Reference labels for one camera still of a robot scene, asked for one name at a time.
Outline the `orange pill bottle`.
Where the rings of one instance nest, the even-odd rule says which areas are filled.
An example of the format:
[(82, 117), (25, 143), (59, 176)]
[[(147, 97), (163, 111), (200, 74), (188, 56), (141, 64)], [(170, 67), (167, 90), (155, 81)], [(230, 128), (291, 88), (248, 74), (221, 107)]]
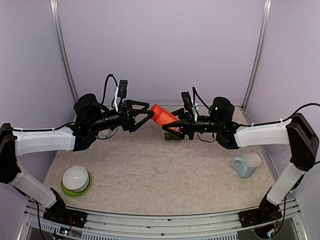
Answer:
[(154, 104), (150, 110), (154, 113), (154, 116), (151, 119), (161, 127), (179, 120), (172, 113), (158, 104)]

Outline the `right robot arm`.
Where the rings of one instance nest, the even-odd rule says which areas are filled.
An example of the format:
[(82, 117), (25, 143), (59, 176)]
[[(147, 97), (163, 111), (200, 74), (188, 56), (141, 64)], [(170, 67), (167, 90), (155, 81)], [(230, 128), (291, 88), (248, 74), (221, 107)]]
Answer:
[(292, 191), (315, 164), (319, 138), (306, 118), (295, 111), (290, 117), (267, 123), (244, 125), (232, 120), (234, 105), (225, 97), (215, 97), (208, 115), (195, 116), (192, 100), (184, 92), (184, 107), (175, 111), (180, 120), (164, 124), (162, 129), (184, 139), (193, 139), (195, 133), (212, 133), (222, 147), (237, 150), (249, 146), (287, 145), (291, 158), (275, 184), (266, 194), (266, 200), (256, 210), (256, 218), (266, 222), (285, 196)]

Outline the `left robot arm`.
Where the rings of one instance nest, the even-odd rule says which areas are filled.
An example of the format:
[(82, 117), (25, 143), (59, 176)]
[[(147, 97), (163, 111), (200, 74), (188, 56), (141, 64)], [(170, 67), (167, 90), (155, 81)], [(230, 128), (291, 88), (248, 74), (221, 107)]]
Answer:
[(51, 151), (84, 151), (104, 130), (121, 127), (130, 133), (154, 116), (146, 102), (125, 100), (118, 108), (108, 109), (93, 93), (80, 97), (74, 104), (74, 122), (47, 129), (13, 128), (4, 123), (0, 128), (0, 181), (33, 198), (63, 223), (70, 218), (61, 196), (47, 188), (18, 165), (17, 157)]

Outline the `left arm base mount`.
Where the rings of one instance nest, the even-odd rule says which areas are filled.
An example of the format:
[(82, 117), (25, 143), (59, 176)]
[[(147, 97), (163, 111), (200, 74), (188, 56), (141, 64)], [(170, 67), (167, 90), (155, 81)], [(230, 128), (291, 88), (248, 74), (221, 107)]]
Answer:
[(83, 228), (87, 215), (84, 211), (73, 210), (63, 206), (52, 206), (45, 209), (43, 218), (58, 224), (68, 225), (69, 227)]

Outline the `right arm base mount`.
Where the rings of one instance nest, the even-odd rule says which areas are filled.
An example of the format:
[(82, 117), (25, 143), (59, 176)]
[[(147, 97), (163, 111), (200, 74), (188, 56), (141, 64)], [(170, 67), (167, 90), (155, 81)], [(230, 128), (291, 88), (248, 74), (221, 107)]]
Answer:
[(283, 217), (279, 205), (272, 203), (260, 204), (259, 207), (238, 213), (242, 228), (260, 225)]

